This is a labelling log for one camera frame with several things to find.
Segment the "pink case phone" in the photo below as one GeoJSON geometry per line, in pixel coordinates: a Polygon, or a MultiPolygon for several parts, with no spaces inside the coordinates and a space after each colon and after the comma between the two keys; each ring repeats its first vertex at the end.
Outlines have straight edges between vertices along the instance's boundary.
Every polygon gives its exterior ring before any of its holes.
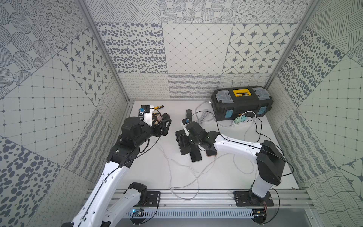
{"type": "Polygon", "coordinates": [[[213,157],[213,156],[217,155],[217,151],[213,146],[211,146],[209,148],[205,148],[205,153],[206,153],[207,157],[213,157]]]}

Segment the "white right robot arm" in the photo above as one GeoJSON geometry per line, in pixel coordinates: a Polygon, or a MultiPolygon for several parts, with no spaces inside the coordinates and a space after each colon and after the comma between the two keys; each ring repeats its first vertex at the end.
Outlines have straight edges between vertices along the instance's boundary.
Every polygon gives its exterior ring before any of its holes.
{"type": "Polygon", "coordinates": [[[275,144],[265,140],[263,143],[252,143],[229,138],[216,131],[186,133],[179,130],[175,133],[181,154],[200,154],[216,156],[218,152],[227,152],[248,159],[257,165],[259,175],[254,180],[250,196],[264,198],[273,185],[280,185],[286,160],[275,144]]]}

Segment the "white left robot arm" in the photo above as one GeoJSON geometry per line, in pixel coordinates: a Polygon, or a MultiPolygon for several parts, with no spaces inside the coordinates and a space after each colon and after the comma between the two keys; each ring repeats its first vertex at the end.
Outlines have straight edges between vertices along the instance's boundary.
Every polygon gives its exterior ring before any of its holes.
{"type": "Polygon", "coordinates": [[[90,197],[71,222],[64,227],[115,227],[134,206],[144,206],[147,186],[133,182],[125,194],[111,207],[109,203],[118,183],[127,174],[134,160],[146,152],[141,152],[142,144],[153,136],[160,138],[168,134],[172,119],[167,113],[157,118],[151,112],[128,117],[122,125],[122,133],[111,148],[104,170],[90,197]]]}

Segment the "black phone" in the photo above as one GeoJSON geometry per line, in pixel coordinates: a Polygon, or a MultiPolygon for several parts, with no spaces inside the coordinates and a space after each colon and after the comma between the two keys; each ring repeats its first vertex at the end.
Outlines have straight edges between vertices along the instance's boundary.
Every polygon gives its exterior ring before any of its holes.
{"type": "Polygon", "coordinates": [[[202,161],[202,156],[199,150],[192,150],[190,152],[190,157],[192,162],[202,161]]]}

